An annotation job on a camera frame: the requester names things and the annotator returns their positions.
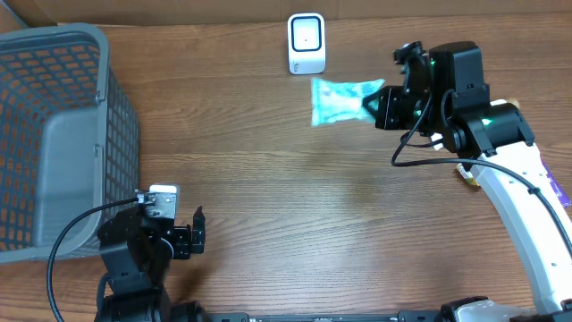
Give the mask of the purple pad package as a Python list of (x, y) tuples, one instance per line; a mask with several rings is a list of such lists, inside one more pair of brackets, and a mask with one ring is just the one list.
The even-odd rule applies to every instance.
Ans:
[(555, 179), (555, 177), (551, 173), (549, 167), (545, 163), (543, 163), (543, 166), (544, 166), (544, 169), (546, 170), (546, 173), (547, 173), (546, 176), (550, 181), (550, 185), (551, 185), (554, 193), (558, 197), (560, 204), (562, 205), (563, 208), (570, 208), (571, 207), (571, 199), (566, 194), (566, 192), (564, 191), (562, 186), (557, 182), (557, 180)]

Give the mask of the green snack packet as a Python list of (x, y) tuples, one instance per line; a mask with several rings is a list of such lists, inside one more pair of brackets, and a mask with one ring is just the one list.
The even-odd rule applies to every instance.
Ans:
[(456, 169), (468, 185), (479, 187), (475, 177), (469, 171), (467, 171), (462, 164), (457, 164)]

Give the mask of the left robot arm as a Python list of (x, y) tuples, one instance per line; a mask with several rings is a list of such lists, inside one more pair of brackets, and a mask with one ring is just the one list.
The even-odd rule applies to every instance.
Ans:
[(106, 273), (97, 289), (96, 321), (207, 322), (196, 301), (174, 305), (164, 287), (171, 262), (201, 254), (206, 243), (202, 208), (193, 224), (176, 226), (171, 218), (149, 215), (142, 205), (119, 212), (98, 230)]

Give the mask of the teal snack packet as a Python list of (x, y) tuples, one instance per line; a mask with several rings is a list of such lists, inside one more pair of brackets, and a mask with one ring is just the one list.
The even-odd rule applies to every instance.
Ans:
[(384, 79), (363, 82), (311, 80), (311, 126), (344, 121), (373, 123), (374, 118), (362, 106), (363, 99), (383, 87)]

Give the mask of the white tube gold cap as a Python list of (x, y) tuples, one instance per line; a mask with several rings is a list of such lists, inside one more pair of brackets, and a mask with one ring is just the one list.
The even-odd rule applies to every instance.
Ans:
[(517, 109), (520, 108), (520, 104), (515, 98), (495, 99), (495, 100), (491, 101), (490, 104), (491, 104), (491, 106), (501, 106), (501, 105), (511, 104), (511, 105), (515, 106)]

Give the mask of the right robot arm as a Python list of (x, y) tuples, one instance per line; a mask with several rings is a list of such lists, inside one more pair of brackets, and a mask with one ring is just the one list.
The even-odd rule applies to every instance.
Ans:
[(486, 297), (442, 305), (443, 321), (569, 321), (571, 219), (551, 187), (534, 133), (520, 109), (494, 104), (482, 53), (472, 41), (425, 51), (421, 42), (394, 50), (404, 82), (365, 97), (382, 130), (439, 133), (449, 163), (470, 172), (500, 215), (525, 267), (534, 309)]

